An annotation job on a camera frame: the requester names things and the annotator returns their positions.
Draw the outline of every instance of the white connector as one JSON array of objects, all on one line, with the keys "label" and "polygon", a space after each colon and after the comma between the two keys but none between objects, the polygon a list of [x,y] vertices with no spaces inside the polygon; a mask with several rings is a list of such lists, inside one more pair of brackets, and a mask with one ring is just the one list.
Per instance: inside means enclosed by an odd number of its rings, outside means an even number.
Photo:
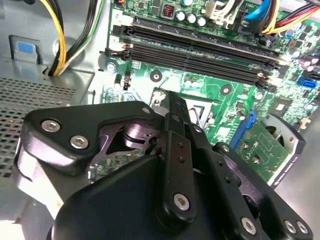
[{"label": "white connector", "polygon": [[223,12],[224,9],[222,7],[225,7],[225,8],[228,7],[228,3],[225,4],[224,2],[221,2],[221,1],[207,1],[205,3],[205,9],[203,9],[201,12],[204,15],[206,15],[209,19],[211,19],[215,24],[223,26],[226,29],[229,29],[229,25],[234,24],[239,8],[243,3],[244,3],[244,0],[241,1],[241,3],[237,6],[237,8],[233,12],[231,12],[229,15],[226,15],[228,11],[224,13]]}]

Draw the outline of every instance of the perforated metal panel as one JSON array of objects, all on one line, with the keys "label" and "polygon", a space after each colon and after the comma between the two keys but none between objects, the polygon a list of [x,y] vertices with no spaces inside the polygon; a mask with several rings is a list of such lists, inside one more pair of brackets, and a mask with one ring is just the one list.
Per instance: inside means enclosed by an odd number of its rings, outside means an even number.
[{"label": "perforated metal panel", "polygon": [[0,77],[0,177],[11,176],[24,116],[70,103],[75,89]]}]

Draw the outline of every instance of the sata port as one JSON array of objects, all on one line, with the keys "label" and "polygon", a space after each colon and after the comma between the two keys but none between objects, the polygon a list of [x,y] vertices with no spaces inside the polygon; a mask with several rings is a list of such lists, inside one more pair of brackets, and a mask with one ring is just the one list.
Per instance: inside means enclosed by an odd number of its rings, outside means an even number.
[{"label": "sata port", "polygon": [[318,86],[318,83],[316,81],[305,79],[304,77],[300,77],[296,83],[309,89],[315,89]]}]

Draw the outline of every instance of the motherboard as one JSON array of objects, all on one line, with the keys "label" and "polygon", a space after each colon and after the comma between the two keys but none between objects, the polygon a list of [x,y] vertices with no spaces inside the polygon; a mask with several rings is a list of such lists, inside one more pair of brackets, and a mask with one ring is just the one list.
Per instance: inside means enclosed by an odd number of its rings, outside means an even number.
[{"label": "motherboard", "polygon": [[286,141],[262,121],[275,115],[300,132],[313,120],[320,23],[304,20],[263,34],[245,18],[256,1],[236,1],[217,15],[228,2],[114,0],[101,102],[161,106],[166,91],[173,91],[186,100],[191,121],[211,144],[230,144],[269,183],[288,167],[290,154]]}]

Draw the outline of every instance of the motherboard connector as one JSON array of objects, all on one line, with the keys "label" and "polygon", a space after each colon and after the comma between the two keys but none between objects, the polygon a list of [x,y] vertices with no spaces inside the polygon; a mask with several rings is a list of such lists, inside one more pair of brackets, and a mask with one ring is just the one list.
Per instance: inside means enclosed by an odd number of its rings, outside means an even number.
[{"label": "motherboard connector", "polygon": [[205,9],[202,10],[202,13],[211,19],[215,24],[223,26],[226,29],[229,29],[229,25],[234,24],[239,8],[243,4],[244,0],[237,5],[237,7],[232,10],[225,9],[228,8],[228,4],[225,4],[221,1],[207,1],[205,3]]}]

